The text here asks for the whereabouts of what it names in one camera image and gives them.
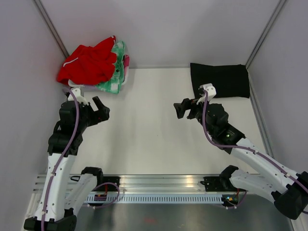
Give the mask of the red trousers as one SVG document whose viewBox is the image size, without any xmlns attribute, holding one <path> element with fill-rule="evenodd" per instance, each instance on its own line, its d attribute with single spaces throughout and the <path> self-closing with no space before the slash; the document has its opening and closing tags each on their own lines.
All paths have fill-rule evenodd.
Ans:
<svg viewBox="0 0 308 231">
<path fill-rule="evenodd" d="M 97 85 L 111 79 L 115 71 L 117 55 L 112 52 L 116 37 L 110 36 L 94 47 L 79 45 L 62 64 L 56 80 L 68 85 Z"/>
</svg>

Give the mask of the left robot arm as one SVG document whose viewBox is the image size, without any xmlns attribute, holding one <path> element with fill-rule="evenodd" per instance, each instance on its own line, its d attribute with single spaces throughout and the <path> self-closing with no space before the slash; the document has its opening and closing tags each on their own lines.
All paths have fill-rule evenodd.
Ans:
<svg viewBox="0 0 308 231">
<path fill-rule="evenodd" d="M 97 110 L 93 110 L 90 103 L 77 99 L 61 105 L 60 120 L 48 140 L 48 169 L 43 192 L 34 215 L 24 222 L 26 231 L 73 231 L 89 193 L 104 187 L 102 169 L 85 167 L 73 190 L 66 193 L 83 132 L 109 119 L 110 109 L 97 96 L 93 101 Z"/>
</svg>

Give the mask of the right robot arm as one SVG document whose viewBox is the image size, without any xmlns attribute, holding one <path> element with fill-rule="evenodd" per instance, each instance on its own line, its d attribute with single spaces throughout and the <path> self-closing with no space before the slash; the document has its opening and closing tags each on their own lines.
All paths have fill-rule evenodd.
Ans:
<svg viewBox="0 0 308 231">
<path fill-rule="evenodd" d="M 219 176 L 220 187 L 226 191 L 238 188 L 252 192 L 274 204 L 289 219 L 296 220 L 307 214 L 308 173 L 298 173 L 258 148 L 229 122 L 229 115 L 218 103 L 184 99 L 173 104 L 177 117 L 196 119 L 202 126 L 208 141 L 226 153 L 242 160 L 260 176 L 251 175 L 236 166 L 228 166 Z"/>
</svg>

